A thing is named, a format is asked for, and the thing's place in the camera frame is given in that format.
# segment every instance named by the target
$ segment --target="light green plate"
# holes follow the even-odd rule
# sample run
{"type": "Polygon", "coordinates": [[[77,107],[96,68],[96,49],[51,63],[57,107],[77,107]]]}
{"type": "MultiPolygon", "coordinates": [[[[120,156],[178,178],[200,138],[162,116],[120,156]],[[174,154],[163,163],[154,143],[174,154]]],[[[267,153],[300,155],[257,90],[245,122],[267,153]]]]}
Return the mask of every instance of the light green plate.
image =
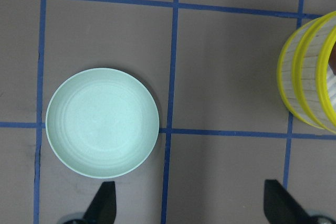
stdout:
{"type": "Polygon", "coordinates": [[[46,131],[52,150],[70,169],[114,178],[137,168],[152,152],[159,114],[136,78],[95,68],[70,77],[56,90],[46,131]]]}

